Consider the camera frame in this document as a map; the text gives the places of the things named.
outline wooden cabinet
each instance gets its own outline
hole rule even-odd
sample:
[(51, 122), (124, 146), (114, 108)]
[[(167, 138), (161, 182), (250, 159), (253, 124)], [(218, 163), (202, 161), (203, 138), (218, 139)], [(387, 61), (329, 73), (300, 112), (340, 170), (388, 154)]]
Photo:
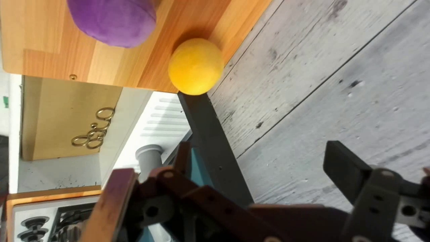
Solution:
[(67, 1), (3, 0), (4, 68), (24, 75), (176, 91), (167, 73), (175, 46), (190, 37), (216, 42), (233, 56), (270, 0), (156, 0), (156, 29), (138, 46), (86, 36)]
[(23, 87), (23, 159), (61, 158), (99, 151), (99, 146), (93, 149), (85, 145), (74, 146), (71, 141), (75, 136), (85, 136), (91, 130), (91, 123), (97, 123), (98, 127), (108, 124), (106, 120), (97, 118), (97, 111), (116, 107), (121, 87), (30, 76), (24, 77)]

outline wood plank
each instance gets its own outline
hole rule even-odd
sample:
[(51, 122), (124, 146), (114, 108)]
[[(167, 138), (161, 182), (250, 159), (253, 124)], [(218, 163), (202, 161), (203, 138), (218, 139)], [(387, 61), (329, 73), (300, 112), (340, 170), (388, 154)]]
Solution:
[[(430, 2), (418, 1), (239, 158), (261, 202), (349, 208), (323, 171), (328, 139), (418, 182), (430, 154)], [(414, 239), (405, 229), (396, 232)]]
[(126, 204), (137, 182), (134, 169), (116, 169), (82, 233), (82, 242), (113, 240), (120, 231)]
[(235, 154), (257, 142), (410, 2), (284, 1), (211, 92)]
[(153, 33), (138, 46), (121, 48), (99, 42), (78, 29), (66, 1), (3, 0), (4, 68), (51, 79), (176, 92), (167, 65), (180, 41), (208, 37), (220, 45), (227, 61), (270, 1), (156, 0)]
[(266, 25), (266, 22), (273, 15), (273, 13), (278, 9), (282, 1), (284, 0), (271, 0), (266, 10), (261, 14), (259, 20), (255, 22), (254, 26), (251, 26), (251, 30), (247, 33), (246, 38), (242, 40), (241, 46), (234, 52), (234, 54), (231, 57), (228, 57), (228, 54), (224, 54), (224, 59), (230, 59), (230, 60), (228, 63), (226, 63), (224, 73), (222, 79), (224, 79), (230, 73), (231, 68), (237, 64), (237, 61), (241, 60), (242, 54), (246, 52), (246, 49), (250, 46), (254, 38), (259, 34), (262, 28)]

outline purple ball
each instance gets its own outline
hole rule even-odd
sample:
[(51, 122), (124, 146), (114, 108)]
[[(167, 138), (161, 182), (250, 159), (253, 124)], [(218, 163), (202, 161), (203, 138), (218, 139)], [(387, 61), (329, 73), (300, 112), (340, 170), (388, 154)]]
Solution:
[(75, 24), (112, 45), (136, 46), (156, 25), (152, 0), (67, 0)]

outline stove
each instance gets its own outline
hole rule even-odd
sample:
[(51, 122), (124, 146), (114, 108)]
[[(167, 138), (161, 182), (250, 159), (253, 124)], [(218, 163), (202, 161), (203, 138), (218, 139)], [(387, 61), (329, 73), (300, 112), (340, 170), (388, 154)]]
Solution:
[(13, 206), (16, 242), (78, 242), (98, 196)]

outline wooden floor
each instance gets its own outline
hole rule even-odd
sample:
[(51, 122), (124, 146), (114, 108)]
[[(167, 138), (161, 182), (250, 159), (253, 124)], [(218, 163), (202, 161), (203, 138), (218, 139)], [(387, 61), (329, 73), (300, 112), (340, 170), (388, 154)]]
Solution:
[[(430, 163), (430, 1), (273, 0), (211, 98), (258, 202), (351, 208), (328, 139), (419, 181)], [(415, 240), (409, 229), (395, 236)]]

